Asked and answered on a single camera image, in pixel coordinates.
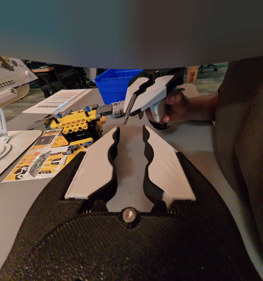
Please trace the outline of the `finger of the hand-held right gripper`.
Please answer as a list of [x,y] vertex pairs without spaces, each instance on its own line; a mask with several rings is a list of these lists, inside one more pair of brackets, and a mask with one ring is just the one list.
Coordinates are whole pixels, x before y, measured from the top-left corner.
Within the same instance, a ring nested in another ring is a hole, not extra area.
[[130,100],[131,100],[133,94],[136,91],[138,91],[140,86],[143,83],[147,82],[148,80],[149,80],[149,78],[139,77],[134,82],[132,82],[132,84],[130,86],[128,86],[125,101],[124,101],[124,109],[123,109],[125,114],[127,113],[127,108],[128,108],[128,105],[130,103]]
[[151,83],[151,78],[143,83],[139,90],[135,92],[137,99],[134,103],[130,116],[138,114],[147,108],[153,106],[167,95],[167,84],[174,78],[174,75],[165,75],[155,79]]

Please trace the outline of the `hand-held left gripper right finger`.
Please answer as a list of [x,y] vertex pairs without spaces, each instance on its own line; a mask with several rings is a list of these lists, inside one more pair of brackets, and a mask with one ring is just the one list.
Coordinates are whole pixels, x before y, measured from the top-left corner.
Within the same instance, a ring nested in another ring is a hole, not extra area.
[[178,151],[150,127],[142,128],[144,156],[143,191],[153,205],[163,203],[167,208],[175,201],[195,202],[196,196],[178,158]]

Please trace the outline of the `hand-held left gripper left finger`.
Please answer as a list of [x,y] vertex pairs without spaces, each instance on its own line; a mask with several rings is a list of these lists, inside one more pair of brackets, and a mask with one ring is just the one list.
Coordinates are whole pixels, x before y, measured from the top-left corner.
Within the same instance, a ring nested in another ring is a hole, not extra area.
[[85,199],[92,205],[95,200],[107,203],[114,197],[117,191],[114,160],[119,138],[120,128],[114,127],[85,151],[65,199]]

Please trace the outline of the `dark grey axle rod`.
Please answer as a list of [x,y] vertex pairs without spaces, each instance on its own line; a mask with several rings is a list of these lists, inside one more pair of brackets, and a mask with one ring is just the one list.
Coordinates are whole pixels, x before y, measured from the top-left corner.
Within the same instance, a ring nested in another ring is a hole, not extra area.
[[125,119],[124,119],[123,125],[126,125],[136,99],[137,99],[137,95],[134,93],[132,95],[130,101],[129,101],[128,106],[127,106],[127,110],[126,110],[126,113],[125,113]]

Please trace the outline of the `yellow building block vehicle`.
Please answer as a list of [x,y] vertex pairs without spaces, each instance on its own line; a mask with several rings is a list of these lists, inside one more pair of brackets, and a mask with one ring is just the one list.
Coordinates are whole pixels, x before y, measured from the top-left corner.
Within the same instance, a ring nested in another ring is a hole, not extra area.
[[69,114],[58,113],[57,118],[50,117],[46,120],[45,128],[61,129],[62,136],[69,144],[67,151],[62,155],[73,155],[87,149],[102,137],[105,116],[111,115],[112,111],[112,104],[94,104]]

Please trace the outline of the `person's right forearm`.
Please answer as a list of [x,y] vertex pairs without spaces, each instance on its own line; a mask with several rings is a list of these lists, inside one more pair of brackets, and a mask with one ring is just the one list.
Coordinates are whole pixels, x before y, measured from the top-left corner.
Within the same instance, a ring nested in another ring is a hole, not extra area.
[[192,121],[215,121],[218,101],[218,93],[190,98],[187,119]]

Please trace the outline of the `person's right hand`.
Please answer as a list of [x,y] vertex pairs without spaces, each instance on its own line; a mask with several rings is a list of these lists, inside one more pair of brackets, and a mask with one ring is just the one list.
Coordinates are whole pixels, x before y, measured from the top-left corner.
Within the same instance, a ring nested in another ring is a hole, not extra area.
[[170,121],[190,120],[188,116],[189,99],[181,91],[177,89],[173,90],[165,97],[164,102],[166,105],[166,113],[159,122],[154,120],[150,108],[145,110],[145,114],[150,121],[155,123],[168,123]]

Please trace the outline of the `blue plastic bin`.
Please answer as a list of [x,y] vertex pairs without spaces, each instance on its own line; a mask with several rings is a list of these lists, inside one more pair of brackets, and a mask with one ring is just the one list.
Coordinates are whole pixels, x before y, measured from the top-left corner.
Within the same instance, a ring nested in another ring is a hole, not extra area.
[[142,69],[108,69],[95,78],[105,104],[124,101],[130,80]]

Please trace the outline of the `grey block remote controller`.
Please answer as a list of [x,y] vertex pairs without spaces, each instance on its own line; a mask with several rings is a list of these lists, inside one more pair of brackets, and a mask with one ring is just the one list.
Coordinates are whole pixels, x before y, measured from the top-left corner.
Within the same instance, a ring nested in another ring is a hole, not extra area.
[[112,114],[111,114],[111,117],[112,118],[123,117],[125,115],[123,109],[124,109],[124,101],[119,101],[119,102],[112,103]]

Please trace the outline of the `yellow grey sticker sheet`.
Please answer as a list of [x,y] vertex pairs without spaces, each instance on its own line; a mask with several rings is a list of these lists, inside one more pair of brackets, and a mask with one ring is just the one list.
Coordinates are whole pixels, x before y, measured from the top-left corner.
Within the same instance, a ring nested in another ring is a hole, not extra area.
[[93,144],[93,138],[73,142],[73,145],[79,145],[78,150],[67,154],[71,144],[61,132],[61,129],[44,131],[2,183],[52,178],[79,152]]

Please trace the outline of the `white printed paper sheet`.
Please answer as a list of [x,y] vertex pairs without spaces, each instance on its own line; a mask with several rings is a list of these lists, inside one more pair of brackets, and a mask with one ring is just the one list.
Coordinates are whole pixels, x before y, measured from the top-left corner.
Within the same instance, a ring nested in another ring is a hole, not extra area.
[[22,113],[57,114],[65,111],[90,91],[91,89],[60,90]]

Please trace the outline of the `white stand base board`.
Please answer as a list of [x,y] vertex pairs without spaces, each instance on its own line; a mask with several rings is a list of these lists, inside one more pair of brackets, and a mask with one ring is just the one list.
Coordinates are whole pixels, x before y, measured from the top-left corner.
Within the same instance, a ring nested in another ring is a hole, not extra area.
[[9,131],[6,140],[0,137],[0,175],[40,136],[42,131]]

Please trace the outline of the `wooden post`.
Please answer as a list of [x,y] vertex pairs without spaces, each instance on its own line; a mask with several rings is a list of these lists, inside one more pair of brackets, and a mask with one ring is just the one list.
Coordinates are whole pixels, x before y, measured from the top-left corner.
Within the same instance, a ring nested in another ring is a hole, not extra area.
[[188,66],[187,70],[186,70],[185,82],[186,83],[194,83],[196,81],[196,78],[197,78],[198,70],[199,70],[199,65]]

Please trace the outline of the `metal stand bracket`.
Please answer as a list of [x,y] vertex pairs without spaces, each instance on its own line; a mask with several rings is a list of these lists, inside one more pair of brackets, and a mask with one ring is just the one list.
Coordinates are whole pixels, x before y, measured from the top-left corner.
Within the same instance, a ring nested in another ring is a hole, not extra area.
[[8,136],[6,119],[5,119],[3,108],[0,108],[0,138],[6,143],[10,139]]

